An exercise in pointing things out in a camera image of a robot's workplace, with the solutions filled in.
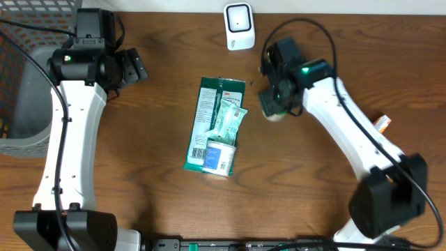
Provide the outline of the blue white yogurt cup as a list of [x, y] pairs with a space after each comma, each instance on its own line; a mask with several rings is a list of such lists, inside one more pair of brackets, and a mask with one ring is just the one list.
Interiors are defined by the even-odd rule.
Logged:
[[209, 141], [206, 147], [202, 171], [228, 176], [233, 165], [236, 147], [216, 141]]

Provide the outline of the white teal wipes packet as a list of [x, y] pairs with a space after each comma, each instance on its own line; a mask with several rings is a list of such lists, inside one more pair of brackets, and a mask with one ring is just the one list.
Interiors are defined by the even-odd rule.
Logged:
[[246, 109], [222, 99], [214, 128], [206, 132], [205, 136], [213, 141], [235, 146], [238, 129], [246, 114]]

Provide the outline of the small orange box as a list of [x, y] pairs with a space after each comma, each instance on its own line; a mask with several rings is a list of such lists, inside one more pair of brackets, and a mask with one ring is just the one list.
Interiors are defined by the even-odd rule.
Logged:
[[387, 129], [391, 121], [392, 120], [390, 119], [390, 117], [384, 114], [374, 122], [374, 127], [375, 129], [377, 129], [377, 131], [379, 131], [379, 133], [383, 133]]

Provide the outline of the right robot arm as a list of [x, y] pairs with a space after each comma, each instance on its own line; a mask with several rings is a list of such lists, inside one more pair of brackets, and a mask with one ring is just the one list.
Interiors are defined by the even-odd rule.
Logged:
[[294, 39], [269, 46], [261, 73], [270, 88], [259, 92], [264, 116], [278, 121], [294, 109], [311, 114], [349, 161], [358, 186], [348, 205], [350, 220], [336, 242], [377, 244], [386, 235], [424, 213], [421, 191], [427, 164], [406, 155], [386, 139], [353, 102], [325, 59], [308, 61]]

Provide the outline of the green white glove package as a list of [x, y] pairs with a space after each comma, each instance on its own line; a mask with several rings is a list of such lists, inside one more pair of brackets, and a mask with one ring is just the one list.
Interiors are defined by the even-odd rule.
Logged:
[[246, 83], [236, 79], [202, 77], [194, 115], [194, 122], [183, 169], [202, 172], [208, 144], [205, 133], [211, 130], [220, 108], [220, 100], [233, 102], [242, 107]]

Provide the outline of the green lid jar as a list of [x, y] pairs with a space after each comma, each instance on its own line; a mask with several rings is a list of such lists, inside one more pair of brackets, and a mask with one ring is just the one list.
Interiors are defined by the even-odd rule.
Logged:
[[287, 115], [287, 111], [277, 111], [276, 109], [262, 109], [262, 114], [270, 122], [280, 122]]

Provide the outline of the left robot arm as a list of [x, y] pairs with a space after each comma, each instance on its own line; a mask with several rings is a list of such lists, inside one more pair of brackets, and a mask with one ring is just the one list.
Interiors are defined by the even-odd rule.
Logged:
[[110, 91], [148, 77], [136, 49], [121, 47], [120, 17], [80, 8], [70, 45], [40, 69], [51, 86], [52, 122], [45, 169], [29, 211], [14, 215], [15, 233], [33, 250], [148, 250], [134, 229], [97, 211], [93, 168], [98, 127]]

